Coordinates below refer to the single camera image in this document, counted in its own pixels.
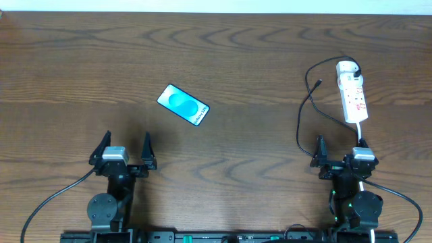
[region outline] wood grain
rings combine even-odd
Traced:
[[[182,13],[8,12],[0,21],[0,242],[17,242],[34,208],[89,169],[106,130],[137,162],[145,131],[159,169],[136,186],[137,225],[177,230],[323,227],[331,182],[295,143],[304,73],[351,55],[361,64],[369,119],[363,135],[380,158],[371,181],[415,199],[432,233],[432,17]],[[334,63],[317,105],[343,118]],[[157,104],[173,83],[211,106],[194,127]],[[300,140],[323,134],[341,158],[354,135],[309,104]],[[34,218],[27,242],[58,242],[88,230],[88,200],[104,192],[92,176]],[[384,199],[381,230],[403,241],[417,221],[402,199]]]

